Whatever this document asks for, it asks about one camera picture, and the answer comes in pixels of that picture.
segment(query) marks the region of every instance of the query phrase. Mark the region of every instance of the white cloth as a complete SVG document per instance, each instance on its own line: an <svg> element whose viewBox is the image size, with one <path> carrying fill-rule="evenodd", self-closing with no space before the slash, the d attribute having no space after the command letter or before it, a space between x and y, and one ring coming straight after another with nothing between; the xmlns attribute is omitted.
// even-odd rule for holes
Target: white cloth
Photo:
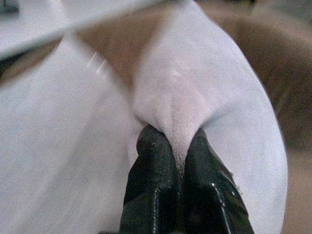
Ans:
<svg viewBox="0 0 312 234"><path fill-rule="evenodd" d="M255 233L280 233L287 164L271 104L236 44L194 2L173 7L134 84L129 94L73 36L1 84L0 233L117 231L145 123L165 133L180 171L202 126Z"/></svg>

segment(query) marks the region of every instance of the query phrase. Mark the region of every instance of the white fabric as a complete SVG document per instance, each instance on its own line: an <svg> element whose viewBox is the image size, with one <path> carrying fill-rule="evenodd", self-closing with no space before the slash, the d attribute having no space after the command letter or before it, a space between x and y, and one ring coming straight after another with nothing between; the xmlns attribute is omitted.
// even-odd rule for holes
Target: white fabric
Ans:
<svg viewBox="0 0 312 234"><path fill-rule="evenodd" d="M202 126L255 233L280 233L287 164L272 107L239 48L194 2L173 7L146 48L134 93L117 80L67 36L38 68L1 84L0 233L117 231L146 123L165 133L181 171Z"/></svg>

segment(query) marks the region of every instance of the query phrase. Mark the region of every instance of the blurred background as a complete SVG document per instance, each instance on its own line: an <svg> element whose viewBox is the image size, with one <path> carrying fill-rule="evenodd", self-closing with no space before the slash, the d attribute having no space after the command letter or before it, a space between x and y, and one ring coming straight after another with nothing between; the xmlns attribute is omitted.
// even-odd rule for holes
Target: blurred background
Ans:
<svg viewBox="0 0 312 234"><path fill-rule="evenodd" d="M168 2L175 1L1 0L0 79L38 63L64 32L75 30L131 82L133 64ZM283 234L310 234L312 0L197 2L235 40L267 90L289 163Z"/></svg>

